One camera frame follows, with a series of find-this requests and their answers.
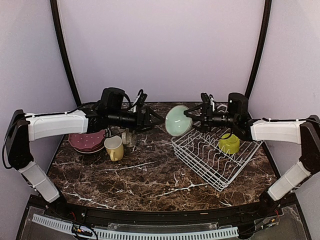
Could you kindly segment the light teal bowl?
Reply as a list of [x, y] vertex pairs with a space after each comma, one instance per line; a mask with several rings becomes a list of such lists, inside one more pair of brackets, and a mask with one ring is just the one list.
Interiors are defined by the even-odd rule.
[[165, 129], [168, 134], [178, 137], [187, 133], [193, 125], [193, 120], [185, 116], [184, 111], [189, 108], [185, 105], [173, 107], [165, 117]]

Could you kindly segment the patterned beige tall mug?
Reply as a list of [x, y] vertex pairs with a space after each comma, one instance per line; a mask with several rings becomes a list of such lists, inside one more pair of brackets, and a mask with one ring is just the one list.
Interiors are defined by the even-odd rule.
[[125, 147], [132, 148], [137, 144], [137, 136], [134, 131], [130, 132], [129, 129], [126, 129], [121, 134], [122, 144]]

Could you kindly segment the yellow mug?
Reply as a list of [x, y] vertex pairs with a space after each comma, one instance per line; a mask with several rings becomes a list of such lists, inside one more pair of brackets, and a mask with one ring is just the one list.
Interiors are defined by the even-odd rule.
[[124, 145], [122, 138], [118, 135], [106, 138], [104, 140], [104, 147], [112, 162], [117, 162], [124, 157]]

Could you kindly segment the lime green bowl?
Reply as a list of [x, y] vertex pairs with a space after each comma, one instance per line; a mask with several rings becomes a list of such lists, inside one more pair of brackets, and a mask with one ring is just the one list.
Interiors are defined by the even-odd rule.
[[225, 154], [236, 154], [240, 150], [240, 139], [230, 133], [226, 133], [218, 142], [219, 149]]

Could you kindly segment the pink polka dot plate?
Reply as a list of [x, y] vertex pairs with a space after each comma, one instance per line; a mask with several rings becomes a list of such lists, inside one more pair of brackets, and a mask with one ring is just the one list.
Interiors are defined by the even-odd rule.
[[103, 147], [105, 133], [105, 130], [95, 133], [72, 133], [68, 135], [68, 142], [80, 152], [91, 152]]

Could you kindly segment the red teal floral plate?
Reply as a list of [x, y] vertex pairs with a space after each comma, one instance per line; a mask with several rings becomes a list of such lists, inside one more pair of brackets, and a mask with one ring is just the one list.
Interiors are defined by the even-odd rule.
[[81, 154], [95, 154], [95, 153], [98, 153], [99, 151], [103, 150], [105, 147], [104, 146], [101, 146], [97, 149], [91, 149], [91, 150], [79, 150], [79, 149], [76, 149], [74, 148], [78, 153], [81, 153]]

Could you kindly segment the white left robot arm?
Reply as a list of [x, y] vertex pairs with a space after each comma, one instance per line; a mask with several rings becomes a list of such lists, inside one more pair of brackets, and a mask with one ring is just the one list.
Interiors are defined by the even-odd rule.
[[90, 107], [66, 112], [35, 114], [18, 109], [13, 113], [4, 136], [2, 164], [7, 170], [19, 172], [58, 217], [67, 218], [71, 208], [61, 190], [36, 162], [30, 144], [69, 134], [94, 134], [111, 126], [141, 133], [164, 121], [148, 106], [130, 111], [104, 106], [100, 101]]

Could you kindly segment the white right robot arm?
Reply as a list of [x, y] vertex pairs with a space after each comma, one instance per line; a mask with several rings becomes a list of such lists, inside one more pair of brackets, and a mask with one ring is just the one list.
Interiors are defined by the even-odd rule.
[[229, 101], [226, 112], [215, 111], [202, 103], [183, 114], [200, 122], [197, 128], [200, 132], [227, 127], [244, 141], [289, 142], [301, 146], [298, 162], [260, 195], [255, 205], [255, 213], [260, 217], [273, 212], [287, 193], [320, 171], [320, 119], [316, 115], [294, 120], [252, 119], [248, 107], [235, 101]]

